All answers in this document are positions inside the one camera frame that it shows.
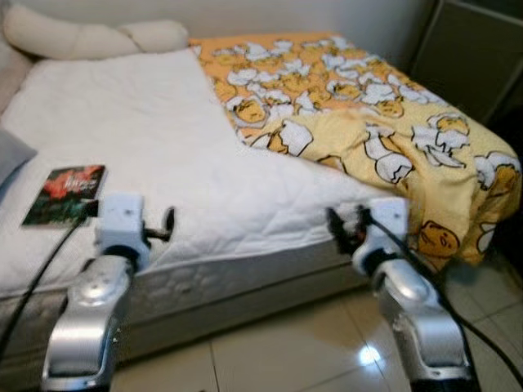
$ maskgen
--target blanket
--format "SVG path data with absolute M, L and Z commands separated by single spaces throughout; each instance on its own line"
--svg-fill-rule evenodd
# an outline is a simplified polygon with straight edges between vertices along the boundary
M 332 33 L 194 39 L 238 138 L 409 198 L 410 245 L 437 270 L 479 263 L 519 206 L 503 140 L 379 56 Z

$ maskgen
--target wall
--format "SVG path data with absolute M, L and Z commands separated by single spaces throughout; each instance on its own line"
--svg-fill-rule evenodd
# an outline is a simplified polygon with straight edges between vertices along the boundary
M 408 65 L 433 0 L 16 0 L 49 16 L 118 25 L 173 18 L 193 37 L 333 30 Z

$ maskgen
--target book cover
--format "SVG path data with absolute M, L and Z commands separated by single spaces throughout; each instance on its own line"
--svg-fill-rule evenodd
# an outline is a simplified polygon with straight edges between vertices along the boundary
M 56 169 L 47 177 L 22 225 L 70 225 L 98 194 L 105 166 Z

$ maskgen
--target mattress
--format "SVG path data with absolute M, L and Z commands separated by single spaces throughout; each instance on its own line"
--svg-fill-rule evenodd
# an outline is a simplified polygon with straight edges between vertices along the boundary
M 64 233 L 20 227 L 54 168 L 105 164 L 101 197 L 143 194 L 150 226 L 167 207 L 177 210 L 171 241 L 154 243 L 151 266 L 136 278 L 130 327 L 343 265 L 324 209 L 388 195 L 242 145 L 191 50 L 42 61 L 2 123 L 38 155 L 0 193 L 0 326 Z M 12 367 L 41 360 L 65 287 L 94 255 L 94 224 L 74 234 L 43 277 L 8 350 Z

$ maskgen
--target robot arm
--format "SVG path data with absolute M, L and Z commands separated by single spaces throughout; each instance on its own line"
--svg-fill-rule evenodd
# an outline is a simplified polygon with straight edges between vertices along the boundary
M 371 223 L 380 222 L 404 240 L 407 201 L 380 198 L 352 211 L 353 220 L 343 222 L 329 210 L 329 228 L 340 250 L 352 254 L 354 267 L 371 278 L 412 390 L 479 391 L 462 329 L 441 306 L 431 283 L 404 259 L 385 231 Z
M 132 279 L 149 264 L 147 238 L 169 240 L 174 226 L 170 209 L 163 230 L 146 229 L 142 209 L 137 194 L 112 194 L 101 204 L 98 256 L 67 291 L 47 347 L 42 390 L 109 391 Z

